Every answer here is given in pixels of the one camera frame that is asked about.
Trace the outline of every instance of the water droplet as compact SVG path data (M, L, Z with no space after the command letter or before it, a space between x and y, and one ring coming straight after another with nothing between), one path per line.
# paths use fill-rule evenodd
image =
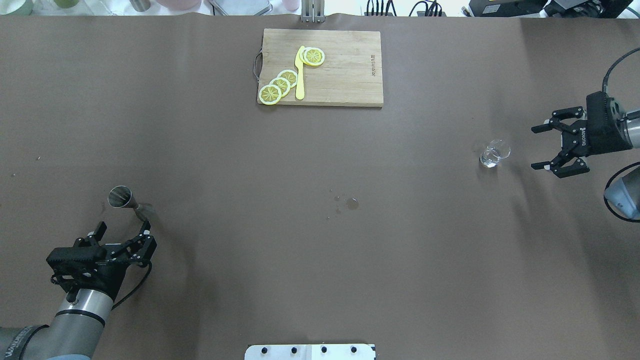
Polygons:
M349 200L347 200L347 208L349 208L349 210L355 210L360 206L360 203L356 200L356 198L352 197Z

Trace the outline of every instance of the cup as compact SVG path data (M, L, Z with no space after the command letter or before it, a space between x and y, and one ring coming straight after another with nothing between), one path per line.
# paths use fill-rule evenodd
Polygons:
M504 140L492 140L480 155L480 163L485 167L492 168L511 155L511 147Z
M0 0L0 15L31 15L32 0Z
M282 0L282 4L285 9L294 12L300 7L300 0Z
M78 5L80 0L53 0L61 9L69 9Z
M183 11L200 4L202 0L157 0L157 2L169 10Z

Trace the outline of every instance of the glass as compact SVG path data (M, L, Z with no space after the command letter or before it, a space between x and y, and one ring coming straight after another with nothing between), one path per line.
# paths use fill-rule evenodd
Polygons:
M157 2L169 10L182 11L200 6L202 0L157 0Z
M282 4L285 9L294 12L300 7L300 0L282 0Z
M492 140L480 155L480 163L485 167L492 168L511 155L511 147L504 140Z
M32 0L0 0L0 15L30 15Z

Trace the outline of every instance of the lemon slice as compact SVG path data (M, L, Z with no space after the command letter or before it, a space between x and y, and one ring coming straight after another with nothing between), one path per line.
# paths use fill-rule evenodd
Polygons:
M291 90L291 83L286 78L275 78L271 80L269 84L275 85L278 88L280 88L280 91L282 92L282 97L287 96L287 94L289 93L289 90Z
M258 99L265 105L275 105L282 98L282 91L280 87L276 85L264 85L260 91L258 91Z
M322 65L324 62L324 51L317 47L308 47L302 52L302 61L310 66Z
M289 69L280 71L276 78L285 78L289 80L289 84L291 84L291 87L295 87L298 83L298 73Z

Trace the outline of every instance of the metal clamp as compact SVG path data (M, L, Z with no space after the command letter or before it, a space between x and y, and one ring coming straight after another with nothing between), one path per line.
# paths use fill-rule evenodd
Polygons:
M255 76L255 80L257 82L260 82L260 74L258 74L258 58L260 57L262 57L262 46L260 46L258 55L255 56L255 59L253 59L253 76Z
M302 0L302 22L324 22L324 0Z

